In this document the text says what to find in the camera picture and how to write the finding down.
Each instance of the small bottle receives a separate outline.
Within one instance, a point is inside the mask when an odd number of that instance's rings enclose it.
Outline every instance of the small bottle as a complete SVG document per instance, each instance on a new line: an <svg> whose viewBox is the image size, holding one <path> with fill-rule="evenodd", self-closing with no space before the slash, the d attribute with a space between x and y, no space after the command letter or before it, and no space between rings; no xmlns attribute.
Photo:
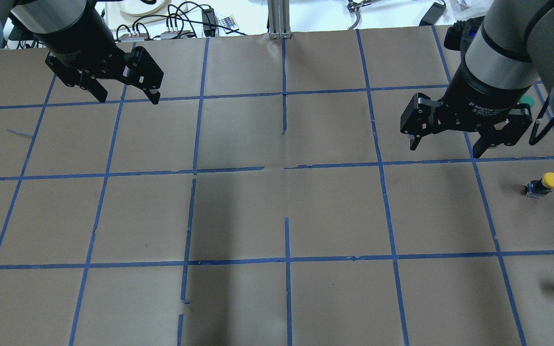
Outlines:
<svg viewBox="0 0 554 346"><path fill-rule="evenodd" d="M525 184L525 196L540 198L548 195L554 189L554 173L545 173L540 180L532 180Z"/></svg>

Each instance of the yellow bottle cap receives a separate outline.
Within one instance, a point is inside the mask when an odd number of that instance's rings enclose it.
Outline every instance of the yellow bottle cap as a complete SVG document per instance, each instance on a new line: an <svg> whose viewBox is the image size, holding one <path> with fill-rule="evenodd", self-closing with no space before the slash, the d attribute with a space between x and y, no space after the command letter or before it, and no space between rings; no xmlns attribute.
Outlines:
<svg viewBox="0 0 554 346"><path fill-rule="evenodd" d="M542 184L547 188L554 188L554 173L545 173L542 176Z"/></svg>

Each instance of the plastic bag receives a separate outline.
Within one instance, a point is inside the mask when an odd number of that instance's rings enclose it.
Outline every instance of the plastic bag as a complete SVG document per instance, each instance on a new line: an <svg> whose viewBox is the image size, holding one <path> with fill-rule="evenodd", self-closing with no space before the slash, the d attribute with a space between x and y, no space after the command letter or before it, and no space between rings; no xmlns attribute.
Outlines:
<svg viewBox="0 0 554 346"><path fill-rule="evenodd" d="M493 0L450 0L450 2L454 18L456 20L467 20L486 15Z"/></svg>

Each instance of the metal post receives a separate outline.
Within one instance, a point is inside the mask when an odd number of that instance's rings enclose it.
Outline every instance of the metal post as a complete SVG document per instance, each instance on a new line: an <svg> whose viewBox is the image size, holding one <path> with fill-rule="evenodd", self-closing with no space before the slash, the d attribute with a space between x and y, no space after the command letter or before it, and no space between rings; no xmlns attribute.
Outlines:
<svg viewBox="0 0 554 346"><path fill-rule="evenodd" d="M268 35L271 39L292 37L290 0L268 0Z"/></svg>

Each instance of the black power adapter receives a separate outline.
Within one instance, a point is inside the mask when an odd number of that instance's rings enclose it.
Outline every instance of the black power adapter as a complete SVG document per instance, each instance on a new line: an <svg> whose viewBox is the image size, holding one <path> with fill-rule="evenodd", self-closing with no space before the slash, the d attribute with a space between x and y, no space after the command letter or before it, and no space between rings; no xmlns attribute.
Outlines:
<svg viewBox="0 0 554 346"><path fill-rule="evenodd" d="M215 37L215 32L217 31L217 17L215 17L214 9L202 9L202 21L205 23L204 26L204 36L205 37Z"/></svg>

